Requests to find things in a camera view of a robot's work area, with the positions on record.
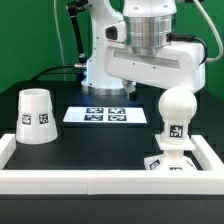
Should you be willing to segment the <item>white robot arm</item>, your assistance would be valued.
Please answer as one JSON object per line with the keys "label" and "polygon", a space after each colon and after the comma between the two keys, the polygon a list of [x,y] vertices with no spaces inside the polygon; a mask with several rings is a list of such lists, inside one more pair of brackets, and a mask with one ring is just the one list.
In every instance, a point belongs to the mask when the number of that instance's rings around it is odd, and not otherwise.
{"label": "white robot arm", "polygon": [[93,52],[87,62],[86,84],[97,90],[124,89],[136,98],[137,83],[163,89],[205,85],[210,58],[205,43],[174,31],[176,4],[199,0],[124,0],[121,12],[110,0],[87,0],[92,19]]}

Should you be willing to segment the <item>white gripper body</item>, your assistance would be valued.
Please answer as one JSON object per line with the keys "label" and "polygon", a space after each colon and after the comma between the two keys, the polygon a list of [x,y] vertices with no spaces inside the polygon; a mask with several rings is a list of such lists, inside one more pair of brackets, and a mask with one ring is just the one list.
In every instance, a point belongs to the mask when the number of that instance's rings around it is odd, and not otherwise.
{"label": "white gripper body", "polygon": [[205,85],[203,46],[172,41],[155,56],[140,56],[123,43],[107,42],[104,68],[108,75],[163,89],[189,88],[193,93]]}

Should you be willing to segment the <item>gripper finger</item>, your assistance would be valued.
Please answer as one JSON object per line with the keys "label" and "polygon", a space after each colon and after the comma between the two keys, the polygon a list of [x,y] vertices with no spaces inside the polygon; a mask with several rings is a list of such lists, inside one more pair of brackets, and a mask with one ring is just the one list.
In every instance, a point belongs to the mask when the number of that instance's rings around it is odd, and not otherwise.
{"label": "gripper finger", "polygon": [[122,84],[126,91],[127,98],[130,101],[135,102],[138,98],[138,92],[136,91],[135,83],[133,81],[129,81],[129,80],[122,80]]}

